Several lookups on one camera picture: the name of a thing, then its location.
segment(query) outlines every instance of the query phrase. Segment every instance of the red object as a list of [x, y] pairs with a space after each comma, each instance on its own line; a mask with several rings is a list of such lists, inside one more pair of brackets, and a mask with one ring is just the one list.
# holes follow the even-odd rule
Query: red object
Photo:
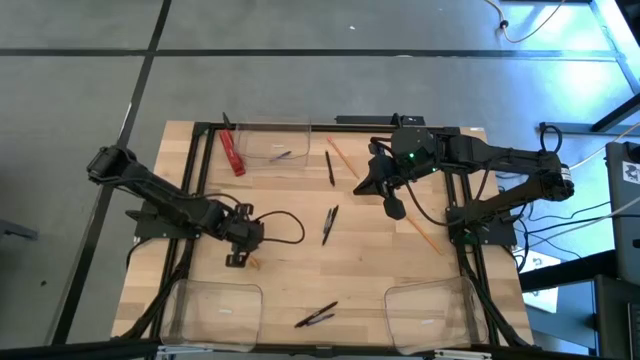
[[227, 153], [227, 159], [229, 159], [229, 164], [231, 164], [233, 172], [236, 176], [244, 175], [245, 171], [242, 159], [238, 153], [233, 150], [233, 135], [231, 135], [231, 130], [221, 130], [220, 140], [222, 141], [222, 146], [224, 146], [224, 151]]

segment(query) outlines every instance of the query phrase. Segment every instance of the wooden pencil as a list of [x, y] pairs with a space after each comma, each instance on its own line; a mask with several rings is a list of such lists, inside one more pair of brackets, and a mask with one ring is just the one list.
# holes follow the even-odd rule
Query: wooden pencil
[[429, 242], [429, 244], [431, 244], [431, 246], [433, 246], [434, 249], [436, 249], [438, 254], [444, 255], [444, 253], [442, 252], [442, 250], [440, 250], [438, 245], [436, 245], [436, 243], [434, 243], [433, 240], [431, 240], [429, 235], [427, 235], [427, 233], [424, 232], [424, 230], [422, 230], [420, 225], [418, 225], [418, 222], [413, 217], [411, 217], [410, 215], [407, 215], [407, 220], [409, 220], [409, 222], [413, 225], [413, 227], [416, 228], [416, 230], [418, 230], [418, 232], [422, 235], [422, 237], [425, 238], [425, 240], [427, 240]]
[[347, 167], [349, 168], [349, 170], [351, 170], [353, 175], [355, 175], [356, 179], [360, 180], [360, 176], [358, 176], [358, 173], [356, 172], [356, 169], [354, 169], [353, 165], [351, 165], [349, 160], [347, 160], [347, 157], [344, 156], [342, 151], [340, 151], [340, 149], [338, 148], [338, 145], [336, 145], [336, 143], [333, 142], [333, 139], [331, 137], [328, 137], [327, 141], [329, 141], [329, 144], [331, 144], [331, 146], [333, 146], [333, 148], [336, 150], [336, 152], [338, 153], [340, 158], [342, 158], [342, 161], [344, 161], [344, 163], [347, 164]]

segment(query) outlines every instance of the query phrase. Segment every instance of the metal bracket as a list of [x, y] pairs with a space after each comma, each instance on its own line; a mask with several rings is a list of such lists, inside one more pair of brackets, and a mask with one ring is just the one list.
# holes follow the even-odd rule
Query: metal bracket
[[[453, 222], [464, 216], [464, 208], [455, 206], [447, 208], [446, 216], [448, 222]], [[450, 227], [453, 230], [451, 241], [462, 241], [465, 245], [516, 245], [518, 242], [513, 232], [512, 224], [503, 221], [508, 217], [512, 217], [509, 212], [496, 215], [490, 223], [475, 229], [474, 233], [477, 237], [471, 235], [464, 222], [453, 225]]]
[[436, 359], [451, 360], [491, 360], [490, 353], [460, 351], [460, 350], [435, 350]]
[[195, 239], [200, 237], [200, 230], [194, 228], [180, 228], [162, 221], [158, 217], [158, 210], [148, 202], [142, 203], [138, 210], [127, 210], [127, 216], [135, 220], [136, 231], [134, 235], [140, 239], [167, 238], [167, 239]]
[[197, 122], [193, 125], [193, 136], [195, 137], [200, 137], [204, 134], [207, 133], [207, 131], [209, 130], [209, 127], [211, 126], [210, 123], [207, 122]]
[[319, 359], [330, 359], [335, 357], [333, 346], [316, 346], [316, 357]]

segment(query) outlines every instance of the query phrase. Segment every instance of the pencil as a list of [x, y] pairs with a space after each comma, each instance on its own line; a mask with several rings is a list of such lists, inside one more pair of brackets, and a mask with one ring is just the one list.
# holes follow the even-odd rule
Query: pencil
[[429, 235], [427, 235], [427, 233], [425, 233], [424, 230], [422, 230], [420, 225], [418, 225], [418, 223], [410, 215], [407, 215], [407, 220], [409, 220], [409, 222], [413, 225], [413, 227], [416, 228], [416, 230], [418, 230], [418, 232], [422, 235], [422, 237], [425, 238], [425, 240], [427, 240], [429, 242], [429, 244], [431, 244], [431, 246], [433, 246], [434, 249], [436, 249], [438, 254], [444, 255], [442, 253], [442, 250], [440, 250], [440, 248], [438, 247], [438, 245], [436, 245], [436, 243], [434, 243], [433, 240], [431, 240]]
[[260, 270], [260, 263], [258, 262], [258, 259], [256, 259], [251, 255], [249, 255], [249, 264], [251, 264], [251, 266], [256, 268], [256, 270]]
[[338, 146], [336, 145], [336, 143], [333, 142], [333, 139], [331, 137], [327, 138], [327, 141], [329, 141], [329, 144], [331, 144], [331, 146], [333, 146], [333, 148], [336, 150], [336, 152], [338, 153], [338, 155], [340, 155], [340, 158], [342, 158], [342, 161], [344, 161], [345, 164], [347, 164], [347, 167], [349, 168], [349, 170], [351, 170], [351, 172], [353, 173], [353, 175], [355, 175], [356, 179], [360, 180], [360, 176], [358, 176], [358, 173], [356, 172], [356, 170], [353, 168], [353, 165], [351, 165], [351, 163], [349, 162], [349, 160], [347, 160], [347, 157], [344, 156], [344, 154], [342, 153], [342, 151], [340, 151], [340, 149], [338, 149]]

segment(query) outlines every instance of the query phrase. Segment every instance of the white cable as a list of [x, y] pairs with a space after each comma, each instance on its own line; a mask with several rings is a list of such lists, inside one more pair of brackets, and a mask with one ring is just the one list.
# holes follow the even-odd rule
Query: white cable
[[[502, 9], [500, 9], [500, 6], [498, 6], [498, 4], [496, 4], [495, 2], [493, 2], [493, 0], [484, 0], [487, 4], [493, 6], [494, 9], [496, 9], [496, 11], [498, 11], [498, 15], [500, 16], [500, 22], [502, 23], [505, 19], [504, 16], [504, 12], [502, 11]], [[558, 12], [558, 10], [560, 10], [560, 7], [562, 6], [562, 4], [564, 4], [565, 0], [560, 1], [560, 4], [558, 4], [558, 6], [555, 8], [555, 10], [553, 10], [553, 12], [551, 13], [551, 15], [549, 15], [549, 17], [542, 22], [542, 24], [540, 24], [540, 26], [538, 26], [535, 30], [533, 30], [532, 32], [529, 33], [529, 35], [523, 37], [522, 39], [519, 40], [512, 40], [511, 38], [509, 38], [509, 34], [507, 33], [507, 26], [500, 26], [500, 29], [502, 29], [502, 32], [504, 33], [504, 38], [507, 39], [508, 42], [512, 43], [512, 44], [517, 44], [519, 42], [523, 42], [525, 40], [527, 40], [528, 38], [532, 37], [533, 34], [537, 33], [538, 30], [542, 29], [542, 27], [549, 21], [551, 20], [551, 18], [553, 17], [553, 15], [556, 14], [556, 12]]]
[[[613, 139], [611, 142], [616, 142], [618, 140], [620, 140], [623, 136], [627, 135], [628, 133], [632, 132], [635, 128], [637, 128], [638, 126], [640, 126], [640, 122], [638, 122], [637, 124], [633, 125], [632, 127], [629, 128], [629, 130], [623, 132], [622, 134], [620, 134], [617, 138]], [[584, 158], [584, 160], [580, 161], [579, 163], [571, 166], [569, 169], [573, 170], [579, 166], [584, 165], [587, 161], [591, 160], [594, 156], [598, 155], [602, 150], [604, 150], [607, 147], [607, 145], [605, 144], [603, 147], [601, 147], [600, 149], [596, 150], [596, 152], [594, 152], [593, 154], [587, 156], [586, 158]]]
[[608, 218], [610, 218], [610, 217], [612, 217], [612, 216], [615, 216], [615, 215], [617, 215], [617, 214], [619, 214], [619, 213], [621, 213], [621, 212], [625, 211], [626, 209], [628, 209], [629, 207], [633, 206], [634, 204], [636, 204], [636, 203], [637, 203], [637, 202], [639, 202], [639, 201], [640, 201], [640, 196], [638, 196], [637, 198], [635, 198], [635, 200], [630, 201], [629, 203], [627, 203], [626, 205], [624, 205], [623, 207], [621, 207], [621, 208], [617, 209], [616, 211], [612, 212], [612, 213], [611, 213], [611, 214], [609, 214], [609, 215], [602, 216], [602, 217], [600, 217], [600, 218], [598, 218], [598, 219], [595, 219], [595, 220], [593, 220], [593, 221], [590, 221], [590, 222], [588, 222], [588, 223], [586, 223], [586, 224], [579, 225], [579, 226], [573, 227], [573, 228], [571, 228], [571, 229], [567, 229], [567, 230], [561, 231], [561, 232], [559, 232], [559, 233], [557, 233], [557, 234], [553, 234], [553, 235], [549, 236], [549, 237], [547, 238], [547, 240], [551, 240], [551, 239], [553, 239], [554, 237], [558, 237], [558, 236], [560, 236], [560, 235], [563, 235], [563, 234], [566, 234], [566, 233], [569, 233], [569, 232], [572, 232], [572, 231], [575, 231], [575, 230], [578, 230], [578, 229], [582, 229], [582, 228], [587, 227], [587, 226], [591, 226], [591, 225], [593, 225], [593, 224], [595, 224], [595, 223], [597, 223], [597, 222], [600, 222], [600, 221], [602, 221], [602, 220], [604, 220], [604, 219], [608, 219]]

